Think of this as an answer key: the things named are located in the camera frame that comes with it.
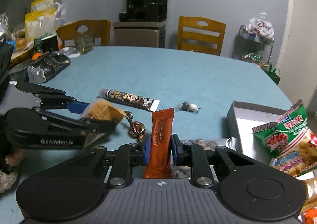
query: chair backrest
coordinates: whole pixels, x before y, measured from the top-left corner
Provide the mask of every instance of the chair backrest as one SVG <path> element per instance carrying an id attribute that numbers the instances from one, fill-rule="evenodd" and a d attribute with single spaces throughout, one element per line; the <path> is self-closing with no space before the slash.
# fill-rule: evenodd
<path id="1" fill-rule="evenodd" d="M 204 21 L 207 23 L 206 26 L 199 25 L 199 21 Z M 184 31 L 183 28 L 196 28 L 202 29 L 211 32 L 219 33 L 219 36 L 214 35 L 206 35 L 200 34 L 196 32 Z M 184 17 L 180 16 L 179 18 L 179 29 L 178 29 L 178 37 L 177 37 L 177 49 L 178 50 L 185 50 L 199 52 L 199 53 L 207 53 L 213 55 L 220 55 L 224 32 L 226 30 L 226 24 L 221 23 L 218 21 L 214 21 L 211 19 L 203 18 L 203 17 Z M 212 43 L 216 44 L 217 48 L 212 48 L 209 46 L 204 46 L 200 44 L 191 44 L 191 43 L 184 43 L 183 39 L 190 39 L 201 41 L 205 43 Z"/>
<path id="2" fill-rule="evenodd" d="M 95 37 L 100 37 L 101 46 L 109 46 L 110 42 L 110 27 L 111 22 L 107 19 L 104 20 L 80 20 L 57 29 L 59 38 L 64 42 L 67 40 L 73 40 L 78 33 L 77 29 L 81 26 L 86 26 L 89 30 L 93 30 Z"/>

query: orange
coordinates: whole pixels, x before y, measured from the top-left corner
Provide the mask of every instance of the orange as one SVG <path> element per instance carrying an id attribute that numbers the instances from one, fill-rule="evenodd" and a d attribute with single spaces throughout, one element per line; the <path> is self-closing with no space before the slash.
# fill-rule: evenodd
<path id="1" fill-rule="evenodd" d="M 38 59 L 38 57 L 40 57 L 41 55 L 43 55 L 42 53 L 36 53 L 32 56 L 32 60 L 36 61 Z"/>

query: cup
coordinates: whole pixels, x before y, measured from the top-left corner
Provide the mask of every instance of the cup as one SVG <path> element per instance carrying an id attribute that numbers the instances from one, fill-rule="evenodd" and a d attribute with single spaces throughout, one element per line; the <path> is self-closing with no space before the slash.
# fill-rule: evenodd
<path id="1" fill-rule="evenodd" d="M 147 3 L 145 10 L 145 21 L 159 22 L 163 16 L 163 4 Z"/>
<path id="2" fill-rule="evenodd" d="M 57 35 L 50 35 L 41 39 L 43 53 L 58 52 Z"/>
<path id="3" fill-rule="evenodd" d="M 74 38 L 75 48 L 80 53 L 89 52 L 95 45 L 95 35 L 92 31 L 78 33 Z"/>

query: blue tablecloth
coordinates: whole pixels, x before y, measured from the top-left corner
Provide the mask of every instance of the blue tablecloth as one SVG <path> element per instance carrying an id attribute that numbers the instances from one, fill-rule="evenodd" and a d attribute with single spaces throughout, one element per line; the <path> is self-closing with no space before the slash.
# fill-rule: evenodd
<path id="1" fill-rule="evenodd" d="M 146 47 L 95 47 L 71 59 L 71 64 L 44 84 L 66 91 L 79 101 L 92 102 L 100 88 L 116 89 L 160 100 L 158 110 L 195 103 L 198 114 L 175 112 L 172 132 L 180 139 L 228 137 L 226 114 L 232 101 L 245 101 L 287 110 L 290 101 L 257 66 L 195 52 Z M 151 113 L 118 105 L 151 133 Z M 67 110 L 55 110 L 78 118 Z M 135 141 L 123 120 L 115 132 L 100 141 L 108 150 Z M 20 180 L 78 154 L 78 151 L 29 151 L 21 164 Z M 0 224 L 19 223 L 23 217 L 14 188 L 0 195 Z"/>

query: green snack bag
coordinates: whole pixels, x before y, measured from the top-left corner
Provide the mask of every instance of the green snack bag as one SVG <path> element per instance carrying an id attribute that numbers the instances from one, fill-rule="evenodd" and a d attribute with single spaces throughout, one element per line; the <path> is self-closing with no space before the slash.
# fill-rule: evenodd
<path id="1" fill-rule="evenodd" d="M 271 167 L 294 177 L 317 168 L 317 137 L 307 126 L 302 100 L 295 103 L 278 121 L 252 130 L 272 157 Z"/>

